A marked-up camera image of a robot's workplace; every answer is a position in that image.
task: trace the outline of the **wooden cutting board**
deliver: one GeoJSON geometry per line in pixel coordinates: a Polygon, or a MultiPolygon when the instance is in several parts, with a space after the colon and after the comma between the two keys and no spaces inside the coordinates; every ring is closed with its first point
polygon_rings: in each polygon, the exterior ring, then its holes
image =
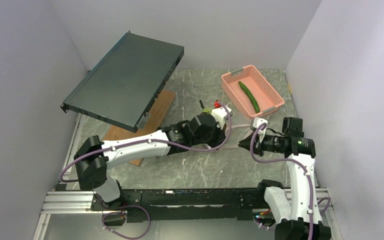
{"type": "MultiPolygon", "coordinates": [[[[150,117],[143,129],[138,129],[137,132],[131,132],[118,126],[112,125],[109,127],[109,130],[106,132],[102,140],[114,141],[131,139],[155,132],[163,122],[164,116],[169,110],[170,104],[172,104],[175,96],[176,94],[172,91],[162,90],[159,96],[156,98],[151,109],[149,110],[150,117]]],[[[130,164],[139,167],[142,163],[142,160],[143,158],[136,159],[131,161],[130,164]]]]}

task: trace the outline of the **white wall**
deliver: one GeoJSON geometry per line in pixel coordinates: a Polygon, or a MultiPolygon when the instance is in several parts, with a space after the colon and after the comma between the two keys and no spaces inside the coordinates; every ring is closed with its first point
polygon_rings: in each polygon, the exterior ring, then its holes
{"type": "Polygon", "coordinates": [[[75,124],[60,104],[85,75],[48,0],[0,1],[0,240],[32,239],[75,124]]]}
{"type": "Polygon", "coordinates": [[[179,68],[286,68],[321,0],[51,0],[88,69],[128,30],[182,45],[179,68]]]}
{"type": "Polygon", "coordinates": [[[286,77],[344,239],[384,239],[384,0],[323,0],[286,77]]]}

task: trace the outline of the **green cucumber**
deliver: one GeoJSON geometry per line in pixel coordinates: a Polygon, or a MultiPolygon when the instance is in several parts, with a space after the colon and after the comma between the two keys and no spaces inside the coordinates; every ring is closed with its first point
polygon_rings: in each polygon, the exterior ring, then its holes
{"type": "Polygon", "coordinates": [[[260,107],[258,106],[258,102],[257,102],[256,98],[253,96],[253,94],[248,89],[248,87],[245,86],[245,84],[243,84],[241,81],[239,81],[238,83],[239,83],[239,86],[242,89],[242,91],[246,94],[246,96],[251,101],[251,104],[254,107],[255,113],[256,114],[259,113],[260,112],[260,107]]]}

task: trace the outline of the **perforated basket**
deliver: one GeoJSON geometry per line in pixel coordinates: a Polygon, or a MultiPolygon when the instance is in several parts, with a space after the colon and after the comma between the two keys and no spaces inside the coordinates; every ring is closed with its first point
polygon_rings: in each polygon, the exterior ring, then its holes
{"type": "Polygon", "coordinates": [[[253,65],[244,66],[239,71],[223,74],[221,87],[239,112],[249,118],[264,117],[285,103],[285,100],[253,65]],[[239,81],[251,91],[258,103],[260,112],[255,112],[250,99],[239,86],[239,81]]]}

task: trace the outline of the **countertop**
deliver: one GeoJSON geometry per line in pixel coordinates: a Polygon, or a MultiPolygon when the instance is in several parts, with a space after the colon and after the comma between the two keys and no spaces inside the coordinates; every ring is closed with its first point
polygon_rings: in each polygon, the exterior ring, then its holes
{"type": "MultiPolygon", "coordinates": [[[[124,189],[172,189],[172,188],[245,188],[256,187],[263,179],[281,182],[290,186],[289,172],[285,162],[256,163],[248,150],[237,146],[251,133],[250,119],[242,115],[221,87],[221,75],[237,69],[176,69],[166,84],[166,90],[176,96],[162,122],[162,126],[190,120],[201,112],[199,100],[205,106],[220,100],[232,108],[232,134],[226,145],[214,152],[193,152],[161,157],[145,158],[140,167],[121,164],[109,170],[124,189]]],[[[268,115],[268,127],[280,131],[284,117],[296,117],[294,104],[280,69],[260,70],[264,77],[285,100],[276,112],[268,115]]],[[[84,121],[78,147],[86,138],[99,135],[102,138],[110,125],[88,117],[84,121]]],[[[282,154],[267,153],[262,159],[282,158],[282,154]]],[[[75,170],[70,178],[76,178],[75,170]]],[[[72,183],[68,189],[79,189],[72,183]]]]}

